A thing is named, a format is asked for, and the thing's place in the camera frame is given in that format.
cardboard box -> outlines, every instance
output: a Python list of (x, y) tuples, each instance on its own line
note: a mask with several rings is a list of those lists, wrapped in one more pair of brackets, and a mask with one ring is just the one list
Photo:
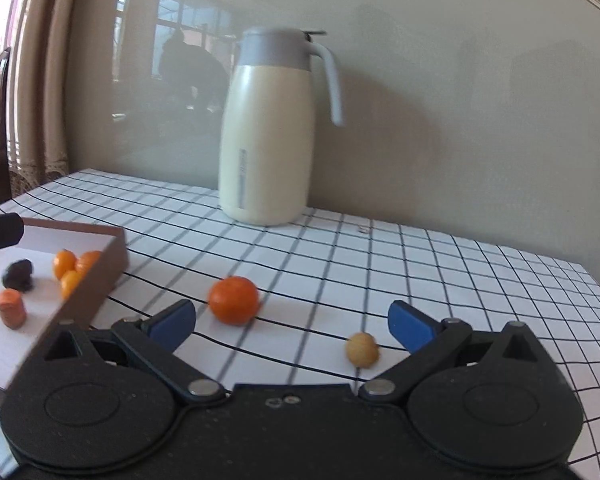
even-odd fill
[[(125, 231), (119, 227), (54, 222), (23, 218), (25, 231), (17, 246), (0, 250), (0, 290), (4, 269), (12, 262), (29, 259), (34, 266), (34, 289), (24, 294), (27, 321), (10, 330), (0, 320), (0, 404), (4, 391), (35, 345), (60, 320), (71, 319), (88, 328), (98, 309), (128, 266)], [(62, 249), (77, 256), (93, 250), (102, 255), (72, 295), (62, 301), (52, 262)]]

orange cylindrical object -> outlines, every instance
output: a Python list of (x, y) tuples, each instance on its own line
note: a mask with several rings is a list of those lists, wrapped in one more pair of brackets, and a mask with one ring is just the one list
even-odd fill
[(0, 319), (12, 330), (17, 330), (27, 320), (22, 294), (12, 288), (5, 288), (0, 293)]

silver screw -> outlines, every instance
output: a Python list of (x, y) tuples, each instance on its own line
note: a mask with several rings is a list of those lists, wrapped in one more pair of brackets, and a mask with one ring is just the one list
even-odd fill
[(189, 383), (189, 393), (198, 397), (209, 397), (220, 391), (220, 384), (211, 379), (196, 379)]
[(280, 406), (282, 406), (282, 399), (280, 399), (280, 397), (271, 397), (270, 399), (267, 399), (264, 401), (266, 406), (269, 406), (270, 408), (273, 408), (274, 410), (278, 409)]
[(392, 394), (395, 391), (395, 384), (389, 379), (371, 379), (363, 388), (369, 395), (382, 397)]
[(300, 397), (295, 395), (288, 395), (285, 397), (285, 402), (287, 404), (300, 404), (301, 400)]

tangerine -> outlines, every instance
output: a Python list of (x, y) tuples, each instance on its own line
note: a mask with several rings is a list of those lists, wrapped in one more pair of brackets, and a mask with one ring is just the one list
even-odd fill
[(75, 263), (75, 270), (77, 270), (82, 276), (84, 276), (89, 269), (93, 267), (93, 264), (98, 261), (98, 258), (102, 254), (102, 251), (88, 251), (84, 253)]
[(77, 270), (68, 270), (60, 280), (62, 299), (67, 300), (82, 280), (82, 274)]
[(230, 276), (217, 282), (209, 290), (206, 300), (211, 312), (230, 325), (248, 323), (260, 307), (258, 288), (241, 276)]
[(71, 251), (62, 249), (54, 258), (54, 276), (62, 280), (64, 274), (69, 270), (75, 269), (76, 257)]

thermos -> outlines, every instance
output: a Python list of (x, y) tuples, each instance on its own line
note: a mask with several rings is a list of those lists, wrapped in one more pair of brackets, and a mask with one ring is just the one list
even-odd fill
[(277, 225), (306, 206), (314, 152), (310, 56), (324, 60), (331, 121), (344, 124), (336, 60), (309, 33), (251, 28), (222, 118), (219, 198), (240, 222)]

